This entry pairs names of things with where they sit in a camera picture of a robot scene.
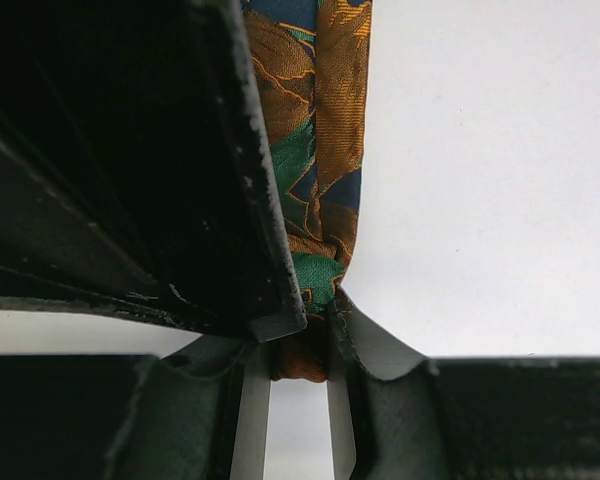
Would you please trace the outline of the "orange green patterned tie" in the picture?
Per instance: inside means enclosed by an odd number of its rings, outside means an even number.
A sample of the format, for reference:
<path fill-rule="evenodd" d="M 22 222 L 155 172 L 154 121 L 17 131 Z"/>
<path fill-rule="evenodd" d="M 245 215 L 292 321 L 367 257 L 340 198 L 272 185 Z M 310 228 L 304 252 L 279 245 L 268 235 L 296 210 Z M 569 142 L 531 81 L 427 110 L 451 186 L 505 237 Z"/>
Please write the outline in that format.
<path fill-rule="evenodd" d="M 357 235 L 369 1 L 244 1 L 287 240 L 308 325 L 275 341 L 271 378 L 328 378 L 326 310 Z"/>

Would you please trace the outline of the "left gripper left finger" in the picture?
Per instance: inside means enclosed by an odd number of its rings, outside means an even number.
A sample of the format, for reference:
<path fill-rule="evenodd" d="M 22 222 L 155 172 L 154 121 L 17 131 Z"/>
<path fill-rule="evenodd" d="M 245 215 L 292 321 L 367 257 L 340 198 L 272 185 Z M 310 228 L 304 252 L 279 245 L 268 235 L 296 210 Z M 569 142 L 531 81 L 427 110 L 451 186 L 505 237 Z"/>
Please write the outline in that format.
<path fill-rule="evenodd" d="M 0 356 L 0 479 L 259 479 L 267 349 Z"/>

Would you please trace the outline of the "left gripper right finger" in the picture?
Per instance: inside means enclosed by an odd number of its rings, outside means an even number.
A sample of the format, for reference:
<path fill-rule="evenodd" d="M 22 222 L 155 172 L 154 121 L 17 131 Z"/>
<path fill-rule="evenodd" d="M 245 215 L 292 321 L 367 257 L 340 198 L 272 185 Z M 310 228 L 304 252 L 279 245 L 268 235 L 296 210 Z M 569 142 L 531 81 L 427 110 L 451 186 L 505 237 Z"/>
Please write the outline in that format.
<path fill-rule="evenodd" d="M 600 357 L 429 358 L 338 292 L 338 479 L 600 479 Z"/>

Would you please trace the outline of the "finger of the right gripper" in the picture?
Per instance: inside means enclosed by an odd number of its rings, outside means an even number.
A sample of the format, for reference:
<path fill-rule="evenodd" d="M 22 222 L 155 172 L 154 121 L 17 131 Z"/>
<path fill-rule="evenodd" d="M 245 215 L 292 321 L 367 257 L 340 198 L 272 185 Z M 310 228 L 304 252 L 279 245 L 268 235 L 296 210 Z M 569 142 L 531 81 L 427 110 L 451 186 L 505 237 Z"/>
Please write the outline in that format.
<path fill-rule="evenodd" d="M 307 324 L 236 1 L 0 1 L 0 309 Z"/>

